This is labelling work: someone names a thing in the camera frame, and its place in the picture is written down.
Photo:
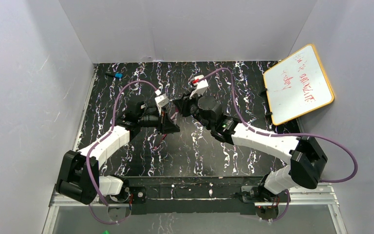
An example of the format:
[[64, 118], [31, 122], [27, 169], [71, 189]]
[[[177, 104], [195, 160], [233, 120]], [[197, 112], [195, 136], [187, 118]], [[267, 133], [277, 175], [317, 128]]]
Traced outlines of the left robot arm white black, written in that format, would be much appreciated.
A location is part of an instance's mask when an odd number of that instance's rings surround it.
[[130, 143], [142, 128], [154, 128], [162, 135], [180, 131], [165, 107], [138, 102], [116, 117], [114, 126], [100, 139], [79, 151], [69, 150], [64, 154], [55, 191], [85, 205], [92, 203], [97, 196], [123, 195], [128, 187], [125, 179], [114, 175], [101, 176], [100, 166]]

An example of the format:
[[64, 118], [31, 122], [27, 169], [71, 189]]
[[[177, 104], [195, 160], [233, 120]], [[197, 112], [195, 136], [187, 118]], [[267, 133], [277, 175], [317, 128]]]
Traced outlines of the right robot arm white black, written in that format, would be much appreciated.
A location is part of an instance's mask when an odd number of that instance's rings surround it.
[[328, 158], [313, 137], [280, 137], [268, 131], [251, 131], [240, 119], [225, 115], [212, 96], [183, 94], [173, 103], [182, 116], [194, 117], [216, 140], [253, 148], [286, 163], [284, 168], [263, 177], [256, 196], [268, 198], [293, 187], [317, 187]]

